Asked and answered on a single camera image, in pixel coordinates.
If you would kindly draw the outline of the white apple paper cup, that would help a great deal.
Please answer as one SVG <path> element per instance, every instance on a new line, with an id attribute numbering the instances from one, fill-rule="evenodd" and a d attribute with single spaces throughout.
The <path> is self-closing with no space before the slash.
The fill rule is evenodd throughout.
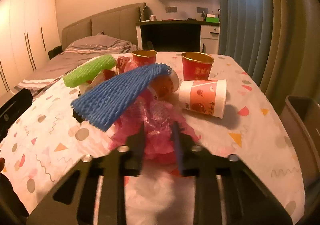
<path id="1" fill-rule="evenodd" d="M 222 119 L 225 112 L 227 80 L 183 81 L 178 92 L 182 109 Z"/>
<path id="2" fill-rule="evenodd" d="M 172 70 L 170 75 L 160 75 L 156 77 L 148 86 L 155 100 L 163 101 L 169 98 L 178 90 L 180 80 L 177 73 Z"/>

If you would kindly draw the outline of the dark desk with white drawers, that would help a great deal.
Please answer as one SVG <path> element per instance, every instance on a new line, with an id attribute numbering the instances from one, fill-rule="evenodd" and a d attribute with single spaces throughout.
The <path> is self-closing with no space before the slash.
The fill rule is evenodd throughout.
<path id="1" fill-rule="evenodd" d="M 219 23 L 197 20 L 143 21 L 136 24 L 138 46 L 155 51 L 219 53 Z"/>

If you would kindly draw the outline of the padded brown headboard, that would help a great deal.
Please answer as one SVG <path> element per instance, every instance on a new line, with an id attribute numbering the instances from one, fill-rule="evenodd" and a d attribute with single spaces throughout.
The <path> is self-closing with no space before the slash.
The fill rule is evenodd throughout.
<path id="1" fill-rule="evenodd" d="M 62 49 L 72 42 L 103 32 L 132 44 L 138 43 L 136 24 L 145 18 L 145 3 L 129 4 L 86 17 L 63 28 Z"/>

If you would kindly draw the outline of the white wardrobe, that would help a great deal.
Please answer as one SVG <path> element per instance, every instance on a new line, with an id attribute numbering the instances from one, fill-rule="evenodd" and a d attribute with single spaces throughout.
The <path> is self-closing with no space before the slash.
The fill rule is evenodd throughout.
<path id="1" fill-rule="evenodd" d="M 45 66 L 60 44 L 55 0 L 1 0 L 1 94 Z"/>

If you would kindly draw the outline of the red gold cup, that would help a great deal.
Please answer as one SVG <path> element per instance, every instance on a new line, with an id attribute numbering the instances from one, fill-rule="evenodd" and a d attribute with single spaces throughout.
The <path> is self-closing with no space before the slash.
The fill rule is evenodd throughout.
<path id="1" fill-rule="evenodd" d="M 157 51 L 143 49 L 132 52 L 132 58 L 138 67 L 156 63 Z"/>
<path id="2" fill-rule="evenodd" d="M 183 80 L 208 80 L 214 59 L 205 53 L 185 52 L 181 54 Z"/>

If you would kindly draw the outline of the red wrapper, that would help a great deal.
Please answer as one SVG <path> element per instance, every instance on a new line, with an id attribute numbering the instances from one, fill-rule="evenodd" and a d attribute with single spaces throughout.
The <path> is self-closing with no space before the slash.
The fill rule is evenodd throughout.
<path id="1" fill-rule="evenodd" d="M 92 80 L 87 81 L 79 86 L 80 95 L 85 94 L 95 86 L 101 84 L 104 81 L 107 81 L 117 75 L 126 73 L 130 70 L 133 70 L 137 68 L 138 65 L 134 62 L 133 59 L 130 59 L 129 57 L 118 57 L 116 60 L 116 66 L 112 69 L 103 69 L 101 70 L 98 75 Z"/>

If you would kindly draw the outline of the black plastic bag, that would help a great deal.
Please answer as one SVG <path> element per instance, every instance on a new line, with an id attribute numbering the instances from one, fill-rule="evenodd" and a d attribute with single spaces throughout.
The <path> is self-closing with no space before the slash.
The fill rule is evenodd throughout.
<path id="1" fill-rule="evenodd" d="M 84 118 L 80 116 L 76 111 L 73 110 L 73 115 L 72 117 L 79 123 L 81 124 L 84 121 Z"/>

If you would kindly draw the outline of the blue foam net sleeve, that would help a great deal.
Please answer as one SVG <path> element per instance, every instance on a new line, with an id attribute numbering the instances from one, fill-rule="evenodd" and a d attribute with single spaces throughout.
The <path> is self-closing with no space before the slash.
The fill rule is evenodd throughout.
<path id="1" fill-rule="evenodd" d="M 169 76 L 170 66 L 154 63 L 117 75 L 71 102 L 71 107 L 92 126 L 106 132 L 122 113 L 159 76 Z"/>

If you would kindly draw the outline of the green foam net sleeve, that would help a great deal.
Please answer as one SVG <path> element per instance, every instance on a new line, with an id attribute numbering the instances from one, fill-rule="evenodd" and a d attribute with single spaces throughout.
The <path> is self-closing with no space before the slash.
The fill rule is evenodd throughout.
<path id="1" fill-rule="evenodd" d="M 65 75 L 63 82 L 66 87 L 74 88 L 86 81 L 93 80 L 102 70 L 110 70 L 115 65 L 116 61 L 111 55 L 95 57 Z"/>

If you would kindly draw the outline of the patterned pink tablecloth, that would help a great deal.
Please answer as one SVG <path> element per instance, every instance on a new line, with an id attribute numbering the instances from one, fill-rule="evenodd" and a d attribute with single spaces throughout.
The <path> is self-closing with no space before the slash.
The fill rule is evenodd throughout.
<path id="1" fill-rule="evenodd" d="M 184 111 L 200 142 L 211 153 L 238 155 L 290 214 L 304 214 L 299 161 L 283 124 L 250 76 L 231 58 L 215 55 L 211 79 L 227 81 L 222 119 Z M 1 142 L 4 174 L 28 211 L 83 155 L 109 152 L 114 127 L 107 132 L 78 123 L 71 102 L 77 88 L 56 82 L 24 112 Z M 128 224 L 192 224 L 194 180 L 173 165 L 145 163 L 142 174 L 125 179 Z"/>

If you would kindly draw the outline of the brown plastic trash bin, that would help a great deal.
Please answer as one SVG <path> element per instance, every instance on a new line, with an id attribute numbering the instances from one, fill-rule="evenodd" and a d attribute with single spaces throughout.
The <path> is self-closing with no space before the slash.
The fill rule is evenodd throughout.
<path id="1" fill-rule="evenodd" d="M 319 103 L 289 95 L 280 114 L 300 164 L 304 187 L 319 180 Z"/>

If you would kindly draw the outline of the pink plastic bag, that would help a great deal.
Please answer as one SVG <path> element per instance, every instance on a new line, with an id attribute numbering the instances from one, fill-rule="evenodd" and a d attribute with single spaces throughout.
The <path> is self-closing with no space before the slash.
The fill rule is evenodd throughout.
<path id="1" fill-rule="evenodd" d="M 109 149 L 125 144 L 127 137 L 138 133 L 141 125 L 144 125 L 145 159 L 165 165 L 174 164 L 176 156 L 170 138 L 174 122 L 178 122 L 182 133 L 190 135 L 193 141 L 200 140 L 177 107 L 166 101 L 156 100 L 152 92 L 145 89 L 114 123 L 116 131 L 111 137 Z"/>

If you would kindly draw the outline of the blue and beige curtains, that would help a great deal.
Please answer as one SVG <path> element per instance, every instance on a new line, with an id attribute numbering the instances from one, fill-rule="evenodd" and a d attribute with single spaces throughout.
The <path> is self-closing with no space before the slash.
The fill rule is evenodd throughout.
<path id="1" fill-rule="evenodd" d="M 319 100 L 319 0 L 220 0 L 220 47 L 280 113 L 288 95 Z"/>

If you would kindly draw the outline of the bed with grey bedding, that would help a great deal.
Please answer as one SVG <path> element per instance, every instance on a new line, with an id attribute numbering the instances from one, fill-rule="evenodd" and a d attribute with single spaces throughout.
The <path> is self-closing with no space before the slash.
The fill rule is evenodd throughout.
<path id="1" fill-rule="evenodd" d="M 103 32 L 72 42 L 62 53 L 56 55 L 39 70 L 15 85 L 10 92 L 28 89 L 34 98 L 41 96 L 64 75 L 94 57 L 106 54 L 131 53 L 138 46 L 130 41 L 105 35 Z"/>

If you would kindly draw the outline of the green box on desk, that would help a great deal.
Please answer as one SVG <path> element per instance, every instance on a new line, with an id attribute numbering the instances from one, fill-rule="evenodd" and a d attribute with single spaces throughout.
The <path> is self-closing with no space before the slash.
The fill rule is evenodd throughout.
<path id="1" fill-rule="evenodd" d="M 207 14 L 205 21 L 209 23 L 220 23 L 219 16 L 213 14 Z"/>

